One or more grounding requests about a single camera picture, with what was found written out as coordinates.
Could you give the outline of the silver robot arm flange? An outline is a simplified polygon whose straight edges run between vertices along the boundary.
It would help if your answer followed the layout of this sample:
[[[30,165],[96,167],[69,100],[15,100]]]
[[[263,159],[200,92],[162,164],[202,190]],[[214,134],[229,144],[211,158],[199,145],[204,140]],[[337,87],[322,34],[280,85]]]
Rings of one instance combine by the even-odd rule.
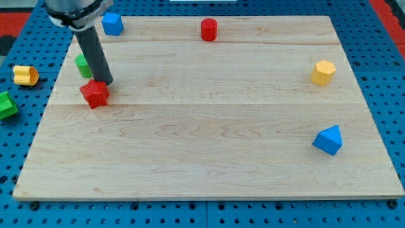
[[[113,4],[113,0],[44,1],[50,20],[57,27],[68,27],[74,32],[82,32],[93,27],[95,20]]]

